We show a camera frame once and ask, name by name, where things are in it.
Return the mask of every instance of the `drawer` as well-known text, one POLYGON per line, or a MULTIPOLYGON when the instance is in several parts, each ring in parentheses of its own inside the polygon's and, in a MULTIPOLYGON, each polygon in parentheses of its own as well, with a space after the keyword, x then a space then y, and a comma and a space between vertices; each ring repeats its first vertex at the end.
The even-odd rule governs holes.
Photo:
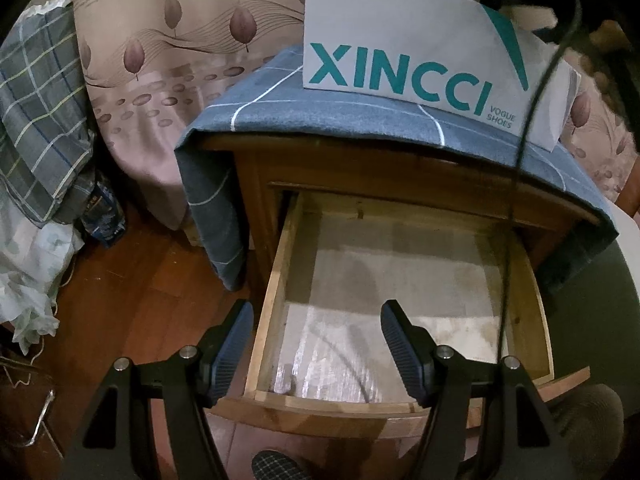
MULTIPOLYGON (((380 329, 380 308, 398 300, 436 343, 495 362, 505 236, 512 248, 506 352, 536 385, 553 380, 533 271, 520 241, 497 221, 302 192, 290 203, 280 237, 244 398, 313 426, 297 433, 419 434, 424 421, 417 419, 426 410, 406 394, 380 329), (404 429, 395 433, 398 424, 404 429)), ((480 409, 473 399, 469 426, 479 424, 480 409)))

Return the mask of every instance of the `metal bolt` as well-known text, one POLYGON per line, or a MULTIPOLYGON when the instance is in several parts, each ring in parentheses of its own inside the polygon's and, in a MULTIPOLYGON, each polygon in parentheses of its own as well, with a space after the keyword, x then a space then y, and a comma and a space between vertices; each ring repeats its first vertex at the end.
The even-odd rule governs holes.
POLYGON ((436 348, 436 355, 442 359, 451 359, 453 357, 453 348, 447 345, 440 345, 436 348))
POLYGON ((517 357, 507 355, 507 357, 504 358, 504 365, 509 370, 517 370, 518 368, 520 368, 520 361, 518 361, 517 357))
POLYGON ((113 363, 113 367, 119 372, 126 370, 127 368, 129 368, 129 359, 126 357, 119 357, 113 363))
POLYGON ((183 359, 191 359, 198 353, 198 349, 193 345, 187 345, 180 348, 180 357, 183 359))

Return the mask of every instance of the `reddish brown floor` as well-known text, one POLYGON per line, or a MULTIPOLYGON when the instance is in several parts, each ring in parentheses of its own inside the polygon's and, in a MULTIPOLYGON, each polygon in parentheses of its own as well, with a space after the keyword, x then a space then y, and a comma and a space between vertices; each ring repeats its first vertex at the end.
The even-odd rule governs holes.
MULTIPOLYGON (((49 427, 63 450, 116 358, 126 355, 137 363, 165 359, 183 345, 197 343, 235 299, 248 296, 246 288, 225 291, 204 250, 189 246, 184 234, 164 229, 132 207, 127 219, 128 231, 113 248, 89 242, 82 249, 74 275, 58 297, 58 334, 46 338, 46 349, 36 362, 57 383, 49 427)), ((230 394, 242 393, 248 359, 243 361, 230 394)), ((0 410, 26 432, 44 398, 45 383, 36 380, 17 390, 3 384, 0 410)), ((152 403, 152 412, 162 476, 176 478, 161 401, 152 403)), ((251 458, 266 447, 306 459, 317 479, 400 478, 410 459, 407 451, 416 443, 290 436, 207 416, 232 480, 251 480, 251 458)), ((52 480, 60 470, 60 459, 46 436, 23 458, 32 480, 52 480)))

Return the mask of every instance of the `teal lettering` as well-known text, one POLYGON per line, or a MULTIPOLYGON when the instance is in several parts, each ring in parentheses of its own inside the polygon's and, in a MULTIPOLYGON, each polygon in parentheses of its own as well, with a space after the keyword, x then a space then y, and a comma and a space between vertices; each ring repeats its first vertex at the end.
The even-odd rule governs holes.
POLYGON ((356 72, 353 75, 353 85, 356 88, 364 87, 364 75, 367 71, 367 56, 369 55, 369 49, 363 46, 358 47, 356 53, 356 72))
POLYGON ((447 101, 449 104, 453 106, 456 110, 460 110, 466 112, 469 110, 469 104, 464 103, 456 99, 455 91, 456 86, 460 83, 471 83, 473 86, 477 85, 480 80, 474 76, 473 74, 469 74, 467 72, 461 72, 456 74, 449 79, 447 82, 447 87, 445 88, 445 95, 447 96, 447 101))
POLYGON ((476 103, 476 109, 474 110, 474 115, 480 116, 482 115, 482 109, 486 104, 486 100, 489 98, 489 92, 493 85, 488 81, 484 82, 484 86, 482 86, 482 91, 480 92, 480 97, 478 98, 478 102, 476 103))
MULTIPOLYGON (((329 53, 324 49, 321 43, 311 43, 311 47, 316 51, 320 61, 322 61, 322 66, 318 69, 316 74, 309 80, 312 84, 318 84, 325 78, 327 75, 331 75, 334 78, 334 81, 337 85, 347 86, 347 82, 342 77, 340 70, 335 65, 334 60, 331 59, 329 53)), ((336 61, 340 61, 344 55, 349 51, 351 45, 341 45, 334 50, 334 59, 336 61)))
POLYGON ((440 96, 436 93, 427 92, 422 86, 422 76, 427 72, 437 72, 440 75, 444 75, 447 73, 447 69, 440 63, 429 61, 418 65, 414 70, 414 74, 411 76, 411 85, 414 88, 415 94, 420 99, 434 103, 440 100, 440 96))
POLYGON ((384 50, 374 49, 373 61, 371 62, 371 78, 369 79, 369 89, 380 89, 380 77, 382 71, 385 71, 386 79, 391 85, 391 89, 394 94, 400 94, 404 92, 404 83, 406 82, 406 72, 409 69, 409 56, 400 54, 398 60, 398 73, 394 73, 394 69, 389 63, 389 58, 386 56, 384 50))

